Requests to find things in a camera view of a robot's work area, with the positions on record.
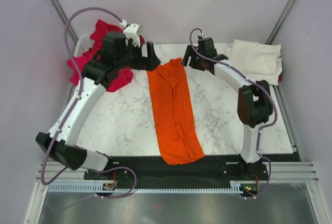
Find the orange t shirt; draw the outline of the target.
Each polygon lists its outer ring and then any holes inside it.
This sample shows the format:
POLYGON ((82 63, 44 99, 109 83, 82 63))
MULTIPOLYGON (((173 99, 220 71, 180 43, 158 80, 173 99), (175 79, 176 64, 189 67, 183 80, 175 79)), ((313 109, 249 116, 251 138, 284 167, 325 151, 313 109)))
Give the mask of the orange t shirt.
POLYGON ((182 59, 172 59, 148 72, 148 83, 160 154, 169 165, 204 158, 195 132, 187 76, 182 59))

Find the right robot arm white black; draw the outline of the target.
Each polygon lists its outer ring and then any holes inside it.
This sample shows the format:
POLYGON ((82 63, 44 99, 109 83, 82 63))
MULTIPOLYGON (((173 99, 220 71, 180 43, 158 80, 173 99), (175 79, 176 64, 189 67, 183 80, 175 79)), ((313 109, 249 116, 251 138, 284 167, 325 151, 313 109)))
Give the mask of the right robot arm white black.
POLYGON ((228 57, 218 54, 211 37, 198 35, 198 44, 187 45, 182 66, 199 71, 208 71, 226 82, 237 94, 237 114, 244 127, 243 145, 240 156, 243 163, 238 165, 238 174, 250 179, 256 174, 255 162, 260 154, 261 130, 267 126, 269 117, 277 118, 275 103, 271 97, 269 84, 265 80, 253 81, 235 68, 228 57))

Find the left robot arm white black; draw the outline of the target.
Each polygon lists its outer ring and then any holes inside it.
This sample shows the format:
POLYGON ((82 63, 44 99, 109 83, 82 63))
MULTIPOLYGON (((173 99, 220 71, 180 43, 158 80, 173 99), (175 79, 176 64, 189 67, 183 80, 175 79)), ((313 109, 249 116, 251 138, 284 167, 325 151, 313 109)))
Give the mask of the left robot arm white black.
POLYGON ((36 142, 47 155, 71 170, 95 170, 102 179, 112 177, 114 167, 108 156, 86 150, 77 145, 78 137, 89 114, 111 83, 125 68, 153 71, 161 61, 155 54, 154 44, 146 43, 147 56, 142 46, 121 32, 108 32, 102 47, 85 65, 82 81, 78 84, 64 112, 47 133, 40 132, 36 142))

